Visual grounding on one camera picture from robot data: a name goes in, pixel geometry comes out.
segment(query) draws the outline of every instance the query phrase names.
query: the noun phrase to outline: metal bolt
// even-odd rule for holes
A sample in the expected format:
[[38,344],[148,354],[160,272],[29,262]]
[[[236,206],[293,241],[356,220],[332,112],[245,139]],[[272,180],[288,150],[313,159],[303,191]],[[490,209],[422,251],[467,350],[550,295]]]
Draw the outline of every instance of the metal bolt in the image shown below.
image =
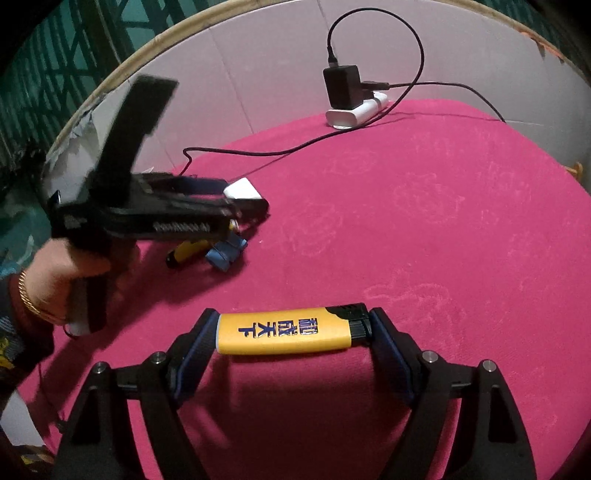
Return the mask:
[[166,360],[166,353],[164,352],[154,352],[150,355],[150,361],[154,365],[159,365]]
[[496,363],[494,363],[492,360],[484,360],[482,362],[482,368],[484,368],[484,370],[487,372],[494,372],[496,370]]
[[108,367],[109,367],[109,364],[107,362],[97,362],[92,367],[92,372],[94,374],[101,374],[102,372],[107,370]]
[[432,364],[439,360],[439,355],[437,355],[433,350],[425,350],[423,352],[423,360]]

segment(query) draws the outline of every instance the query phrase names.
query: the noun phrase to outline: black cable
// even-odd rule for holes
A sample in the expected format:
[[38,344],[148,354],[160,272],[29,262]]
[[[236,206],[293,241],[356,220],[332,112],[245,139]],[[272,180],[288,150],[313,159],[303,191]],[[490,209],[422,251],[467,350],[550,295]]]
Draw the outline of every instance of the black cable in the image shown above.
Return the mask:
[[[408,85],[410,85],[410,84],[409,83],[391,83],[390,88],[400,88],[400,87],[406,87]],[[501,122],[506,123],[505,119],[503,118],[501,113],[494,107],[494,105],[492,103],[490,103],[484,97],[483,94],[478,92],[476,89],[470,87],[469,85],[464,85],[463,83],[453,83],[453,82],[417,82],[417,83],[415,83],[415,85],[445,85],[445,86],[460,87],[460,88],[465,88],[466,90],[470,90],[472,93],[478,95],[480,97],[480,99],[483,102],[485,102],[489,107],[491,107],[491,109],[496,113],[496,115],[499,117],[499,120]]]
[[64,429],[66,426],[66,421],[61,417],[59,410],[57,409],[56,405],[50,400],[49,395],[47,395],[47,391],[45,390],[45,386],[43,384],[43,372],[41,371],[41,363],[37,364],[37,372],[39,373],[39,391],[41,395],[45,398],[47,404],[53,410],[53,413],[56,415],[56,427],[60,433],[64,433]]
[[423,49],[423,44],[421,42],[421,39],[419,38],[416,30],[405,19],[403,19],[402,17],[399,17],[398,15],[396,15],[392,12],[389,12],[388,10],[384,10],[382,8],[373,8],[373,7],[355,8],[354,10],[350,10],[349,12],[341,15],[330,26],[329,33],[326,37],[327,50],[329,53],[329,63],[334,64],[337,62],[335,54],[334,54],[332,46],[331,46],[332,33],[333,33],[335,27],[343,19],[347,18],[348,16],[353,15],[358,12],[367,12],[367,11],[381,12],[381,13],[390,15],[391,17],[394,17],[397,20],[401,21],[413,33],[414,38],[417,40],[418,48],[421,53],[421,63],[419,65],[419,68],[418,68],[417,74],[415,75],[414,80],[408,84],[406,90],[398,97],[398,99],[390,107],[386,108],[386,110],[379,113],[377,116],[363,122],[362,124],[356,125],[355,127],[351,127],[347,130],[337,130],[335,132],[324,134],[319,137],[313,138],[312,140],[308,140],[307,142],[304,142],[301,145],[298,145],[296,147],[287,148],[285,150],[278,150],[278,151],[274,151],[274,152],[248,152],[248,151],[244,151],[244,150],[230,150],[227,148],[210,148],[210,147],[183,148],[183,155],[185,157],[187,157],[187,164],[184,166],[184,168],[182,169],[181,173],[179,173],[179,175],[183,175],[187,171],[187,169],[190,167],[191,163],[193,162],[193,159],[189,155],[189,152],[226,153],[226,154],[230,154],[230,155],[242,155],[242,156],[246,156],[246,157],[275,157],[278,155],[289,155],[294,152],[297,152],[298,150],[301,150],[302,148],[306,148],[309,145],[315,144],[316,142],[319,142],[321,140],[325,140],[326,138],[336,137],[337,135],[347,134],[349,132],[353,132],[355,130],[359,130],[361,128],[367,127],[368,125],[374,124],[378,120],[381,120],[386,115],[388,115],[392,110],[394,110],[398,106],[398,104],[400,102],[402,102],[402,100],[408,95],[410,90],[417,84],[421,74],[423,73],[423,68],[425,66],[425,51]]

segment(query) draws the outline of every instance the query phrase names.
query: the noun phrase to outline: magenta cloth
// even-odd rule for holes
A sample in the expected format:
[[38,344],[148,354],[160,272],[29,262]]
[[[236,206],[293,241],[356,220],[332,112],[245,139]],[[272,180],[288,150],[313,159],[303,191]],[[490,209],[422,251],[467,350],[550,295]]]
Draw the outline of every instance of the magenta cloth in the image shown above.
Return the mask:
[[[194,125],[199,128],[199,115]],[[330,131],[323,116],[232,144],[278,150]],[[179,145],[180,150],[186,145]],[[591,199],[549,155],[459,102],[409,100],[378,125],[273,159],[204,155],[189,173],[248,178],[271,217],[243,262],[178,271],[169,245],[142,265],[112,326],[76,341],[56,333],[44,386],[66,415],[90,366],[137,364],[166,350],[203,309],[255,312],[362,301],[448,361],[498,363],[521,410],[540,480],[591,417]],[[21,387],[50,447],[59,443],[34,374]],[[431,478],[441,475],[452,409]],[[407,411],[367,348],[308,356],[215,355],[181,409],[212,480],[375,480]],[[148,478],[160,478],[137,403]]]

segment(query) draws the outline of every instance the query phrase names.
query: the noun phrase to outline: yellow lighter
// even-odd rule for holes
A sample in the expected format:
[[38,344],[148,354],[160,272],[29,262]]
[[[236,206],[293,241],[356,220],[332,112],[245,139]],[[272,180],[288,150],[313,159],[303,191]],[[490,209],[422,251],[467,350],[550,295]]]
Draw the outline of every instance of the yellow lighter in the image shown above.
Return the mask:
[[371,337],[362,303],[281,312],[224,313],[216,349],[225,355],[281,355],[349,348]]

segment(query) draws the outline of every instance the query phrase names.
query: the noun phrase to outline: gold bracelet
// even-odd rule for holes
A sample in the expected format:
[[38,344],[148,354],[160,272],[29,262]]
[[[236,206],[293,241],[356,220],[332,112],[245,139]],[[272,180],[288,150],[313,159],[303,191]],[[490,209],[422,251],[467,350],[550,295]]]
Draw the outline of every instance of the gold bracelet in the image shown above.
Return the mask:
[[66,320],[59,318],[57,315],[53,315],[52,313],[45,312],[44,310],[40,310],[33,305],[29,295],[27,293],[27,289],[25,288],[25,278],[27,273],[23,271],[18,277],[18,291],[21,294],[21,300],[27,307],[29,312],[33,313],[34,315],[38,316],[40,319],[45,320],[46,322],[54,323],[57,325],[63,324]]

